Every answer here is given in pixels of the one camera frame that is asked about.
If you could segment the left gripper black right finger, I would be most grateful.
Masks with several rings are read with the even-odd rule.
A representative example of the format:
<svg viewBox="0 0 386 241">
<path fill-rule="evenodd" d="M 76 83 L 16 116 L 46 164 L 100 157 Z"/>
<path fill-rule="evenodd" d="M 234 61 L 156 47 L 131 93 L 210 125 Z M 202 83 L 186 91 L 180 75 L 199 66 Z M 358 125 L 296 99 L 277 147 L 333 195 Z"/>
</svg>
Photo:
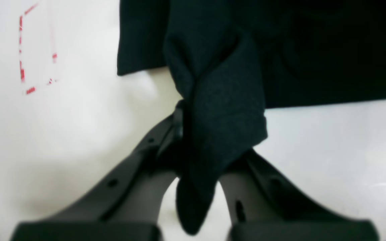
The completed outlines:
<svg viewBox="0 0 386 241">
<path fill-rule="evenodd" d="M 229 241 L 378 241 L 371 221 L 345 218 L 310 199 L 254 150 L 220 177 Z"/>
</svg>

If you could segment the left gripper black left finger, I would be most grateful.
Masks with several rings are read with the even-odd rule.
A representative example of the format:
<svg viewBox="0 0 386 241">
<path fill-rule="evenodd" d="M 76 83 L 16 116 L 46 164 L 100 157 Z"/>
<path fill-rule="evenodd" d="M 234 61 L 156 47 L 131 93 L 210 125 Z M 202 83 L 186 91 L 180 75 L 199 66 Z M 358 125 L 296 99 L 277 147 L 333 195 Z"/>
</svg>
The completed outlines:
<svg viewBox="0 0 386 241">
<path fill-rule="evenodd" d="M 162 241 L 163 197 L 179 173 L 184 101 L 83 197 L 41 221 L 20 223 L 13 241 Z"/>
</svg>

